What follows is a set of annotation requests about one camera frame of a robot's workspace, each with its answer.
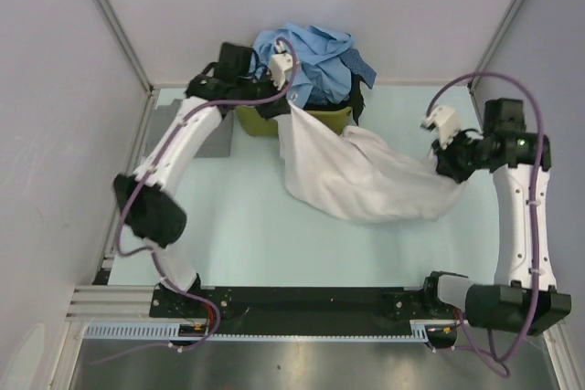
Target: white cloth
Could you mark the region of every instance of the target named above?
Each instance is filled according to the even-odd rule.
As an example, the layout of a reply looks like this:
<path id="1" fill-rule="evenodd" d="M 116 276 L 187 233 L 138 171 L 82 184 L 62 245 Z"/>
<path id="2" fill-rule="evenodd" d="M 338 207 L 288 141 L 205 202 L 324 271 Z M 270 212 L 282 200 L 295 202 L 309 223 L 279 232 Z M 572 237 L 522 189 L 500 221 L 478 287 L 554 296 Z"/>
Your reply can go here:
<path id="1" fill-rule="evenodd" d="M 284 185 L 296 198 L 347 220 L 436 219 L 465 184 L 435 172 L 434 157 L 415 160 L 373 132 L 348 126 L 341 136 L 306 111 L 276 118 Z"/>

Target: light blue table surface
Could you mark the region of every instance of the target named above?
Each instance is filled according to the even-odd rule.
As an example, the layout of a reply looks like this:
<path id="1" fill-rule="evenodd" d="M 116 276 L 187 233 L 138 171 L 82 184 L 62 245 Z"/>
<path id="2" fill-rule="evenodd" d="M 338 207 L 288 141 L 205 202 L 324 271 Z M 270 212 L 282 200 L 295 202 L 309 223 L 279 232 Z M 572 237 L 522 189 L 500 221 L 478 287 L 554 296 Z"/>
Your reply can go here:
<path id="1" fill-rule="evenodd" d="M 366 95 L 360 125 L 412 157 L 430 149 L 420 129 L 438 87 L 378 86 Z M 161 90 L 159 104 L 182 98 Z M 441 103 L 463 127 L 478 127 L 467 88 Z M 249 137 L 236 121 L 229 158 L 194 159 L 176 200 L 187 212 L 180 238 L 205 285 L 303 287 L 419 287 L 432 270 L 492 282 L 498 254 L 497 201 L 492 178 L 477 172 L 460 201 L 438 221 L 365 225 L 338 220 L 296 200 L 282 185 L 277 139 Z M 128 229 L 122 244 L 140 241 Z M 154 285 L 149 255 L 116 257 L 110 285 Z"/>

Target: blue cloth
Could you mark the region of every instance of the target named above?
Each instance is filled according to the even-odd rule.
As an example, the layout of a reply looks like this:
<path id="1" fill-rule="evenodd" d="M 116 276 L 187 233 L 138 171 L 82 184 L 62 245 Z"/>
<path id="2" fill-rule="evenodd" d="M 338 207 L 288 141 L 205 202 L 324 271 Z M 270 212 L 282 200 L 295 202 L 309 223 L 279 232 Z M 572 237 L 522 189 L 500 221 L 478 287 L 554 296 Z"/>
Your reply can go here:
<path id="1" fill-rule="evenodd" d="M 300 27 L 286 23 L 276 31 L 262 31 L 256 37 L 254 49 L 260 61 L 269 64 L 274 53 L 276 37 L 287 38 L 301 60 L 301 69 L 292 82 L 289 98 L 297 95 L 294 103 L 304 107 L 313 86 L 323 91 L 327 100 L 341 102 L 351 89 L 351 72 L 339 57 L 354 45 L 354 39 L 344 32 L 331 31 L 324 27 Z"/>
<path id="2" fill-rule="evenodd" d="M 359 51 L 355 48 L 348 49 L 346 52 L 339 56 L 341 62 L 351 70 L 351 73 L 355 73 L 362 77 L 362 80 L 366 85 L 372 89 L 374 82 L 376 82 L 376 71 L 373 70 L 369 64 L 366 63 L 359 55 Z"/>
<path id="3" fill-rule="evenodd" d="M 341 54 L 339 58 L 341 59 L 341 62 L 344 63 L 344 65 L 346 65 L 346 67 L 351 71 L 351 73 L 359 75 L 370 89 L 374 87 L 374 82 L 376 81 L 376 71 L 373 70 L 369 64 L 364 61 L 364 59 L 361 58 L 357 49 L 350 48 Z M 329 100 L 327 99 L 327 95 L 324 91 L 317 87 L 313 87 L 307 102 L 316 105 L 326 105 L 328 101 Z"/>

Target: white wall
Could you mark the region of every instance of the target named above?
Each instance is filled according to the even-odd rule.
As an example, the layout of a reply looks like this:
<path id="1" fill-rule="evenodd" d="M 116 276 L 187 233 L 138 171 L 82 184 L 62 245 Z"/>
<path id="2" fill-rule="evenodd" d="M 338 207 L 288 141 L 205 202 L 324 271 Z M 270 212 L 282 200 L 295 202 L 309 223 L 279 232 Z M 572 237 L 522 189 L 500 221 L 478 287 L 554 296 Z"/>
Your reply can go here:
<path id="1" fill-rule="evenodd" d="M 0 376 L 90 280 L 145 93 L 91 0 L 0 0 Z"/>
<path id="2" fill-rule="evenodd" d="M 492 70 L 514 75 L 536 95 L 551 140 L 548 244 L 558 288 L 569 292 L 569 327 L 585 353 L 585 0 L 527 0 L 497 53 Z M 515 90 L 483 80 L 478 98 L 518 97 Z"/>
<path id="3" fill-rule="evenodd" d="M 111 0 L 154 83 L 187 83 L 224 40 L 286 20 L 354 34 L 378 80 L 452 79 L 479 62 L 511 0 Z"/>

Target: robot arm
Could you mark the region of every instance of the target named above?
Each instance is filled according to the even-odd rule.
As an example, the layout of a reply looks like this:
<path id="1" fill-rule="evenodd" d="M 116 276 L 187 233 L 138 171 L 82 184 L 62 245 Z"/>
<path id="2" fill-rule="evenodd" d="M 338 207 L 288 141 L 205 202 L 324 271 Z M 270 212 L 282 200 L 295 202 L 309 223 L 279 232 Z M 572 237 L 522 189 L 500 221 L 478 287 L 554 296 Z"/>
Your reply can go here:
<path id="1" fill-rule="evenodd" d="M 224 107 L 208 103 L 271 100 L 284 88 L 286 74 L 293 69 L 291 54 L 284 52 L 282 44 L 276 47 L 279 52 L 271 57 L 271 74 L 264 72 L 256 78 L 249 74 L 251 47 L 224 43 L 219 62 L 208 65 L 189 83 L 187 98 L 152 153 L 131 175 L 118 174 L 113 182 L 121 212 L 130 203 L 127 215 L 122 214 L 124 224 L 156 252 L 160 271 L 181 290 L 188 290 L 194 284 L 197 272 L 180 244 L 171 245 L 186 227 L 186 213 L 175 202 L 174 195 L 193 156 L 225 115 Z M 210 77 L 207 74 L 212 69 L 214 74 Z M 258 111 L 268 118 L 275 107 L 282 112 L 283 107 L 288 108 L 288 102 L 282 98 L 265 103 Z"/>
<path id="2" fill-rule="evenodd" d="M 488 169 L 494 178 L 500 224 L 500 248 L 494 285 L 477 285 L 453 273 L 433 272 L 427 286 L 435 300 L 465 311 L 472 326 L 519 332 L 527 314 L 532 278 L 532 233 L 528 190 L 536 158 L 537 136 L 526 132 L 523 101 L 490 100 L 485 104 L 482 138 L 461 131 L 456 112 L 435 109 L 422 126 L 437 130 L 432 147 L 437 172 L 460 183 L 474 171 Z M 539 283 L 537 315 L 529 334 L 541 333 L 570 312 L 570 296 L 557 293 L 548 257 L 546 196 L 550 149 L 545 136 L 537 175 Z"/>

